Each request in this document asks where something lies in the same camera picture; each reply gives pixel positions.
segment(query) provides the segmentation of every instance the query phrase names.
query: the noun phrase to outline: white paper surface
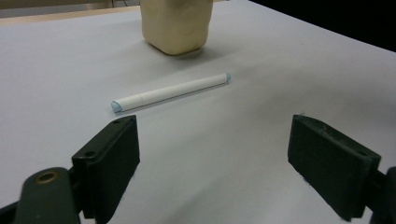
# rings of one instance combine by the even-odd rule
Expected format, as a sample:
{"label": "white paper surface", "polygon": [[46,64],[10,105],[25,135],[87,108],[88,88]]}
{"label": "white paper surface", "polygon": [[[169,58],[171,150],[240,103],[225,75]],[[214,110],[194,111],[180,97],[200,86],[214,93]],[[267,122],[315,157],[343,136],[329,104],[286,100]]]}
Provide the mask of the white paper surface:
{"label": "white paper surface", "polygon": [[[293,114],[382,155],[380,171],[395,165],[394,52],[242,0],[216,3],[205,47],[184,57],[148,45],[140,22],[125,12],[0,27],[0,206],[130,114],[141,163],[110,223],[344,223],[288,164]],[[108,106],[225,71],[232,85],[120,115]]]}

